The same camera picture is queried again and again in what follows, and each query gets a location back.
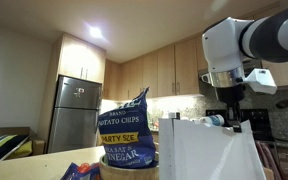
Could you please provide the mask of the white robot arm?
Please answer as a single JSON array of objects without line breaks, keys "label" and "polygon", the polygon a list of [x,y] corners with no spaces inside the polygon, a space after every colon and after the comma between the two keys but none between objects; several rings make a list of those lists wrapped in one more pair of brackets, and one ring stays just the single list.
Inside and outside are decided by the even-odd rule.
[{"label": "white robot arm", "polygon": [[288,62],[288,8],[258,20],[227,17],[204,30],[202,45],[208,63],[202,80],[215,88],[217,99],[227,107],[225,121],[239,132],[244,87],[267,94],[277,91],[269,70],[255,68],[246,74],[243,60]]}]

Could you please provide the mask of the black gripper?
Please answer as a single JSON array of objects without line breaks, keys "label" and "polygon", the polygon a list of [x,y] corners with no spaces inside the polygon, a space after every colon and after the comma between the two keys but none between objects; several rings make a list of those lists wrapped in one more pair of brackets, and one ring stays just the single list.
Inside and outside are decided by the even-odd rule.
[{"label": "black gripper", "polygon": [[233,128],[241,127],[241,110],[239,102],[244,99],[244,85],[237,85],[227,88],[216,88],[216,97],[220,102],[226,104],[226,117],[227,124]]}]

